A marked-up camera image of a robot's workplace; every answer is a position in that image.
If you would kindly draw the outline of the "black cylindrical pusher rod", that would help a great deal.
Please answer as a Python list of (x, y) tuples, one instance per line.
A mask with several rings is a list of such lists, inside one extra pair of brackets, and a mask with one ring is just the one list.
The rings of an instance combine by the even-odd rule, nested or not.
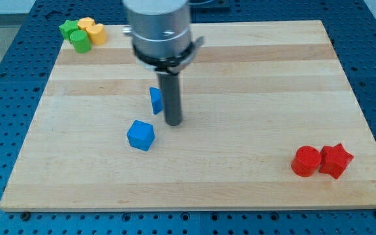
[(179, 76), (158, 73), (157, 77), (161, 90), (164, 120), (169, 126), (178, 126), (183, 120)]

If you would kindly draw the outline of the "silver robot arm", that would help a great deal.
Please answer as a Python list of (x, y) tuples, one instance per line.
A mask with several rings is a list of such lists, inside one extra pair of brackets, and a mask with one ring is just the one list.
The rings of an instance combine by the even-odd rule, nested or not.
[(178, 126), (183, 120), (180, 72), (192, 63), (204, 44), (193, 40), (188, 0), (123, 0), (136, 58), (156, 73), (163, 103), (164, 120)]

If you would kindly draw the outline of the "black clamp flange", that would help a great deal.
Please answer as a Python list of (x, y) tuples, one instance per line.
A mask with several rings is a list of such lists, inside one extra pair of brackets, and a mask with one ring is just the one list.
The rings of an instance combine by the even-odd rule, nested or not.
[(159, 74), (178, 75), (192, 63), (199, 48), (204, 45), (204, 36), (192, 40), (189, 27), (181, 33), (166, 30), (157, 39), (143, 37), (131, 26), (124, 26), (122, 31), (126, 37), (131, 37), (133, 53), (139, 62)]

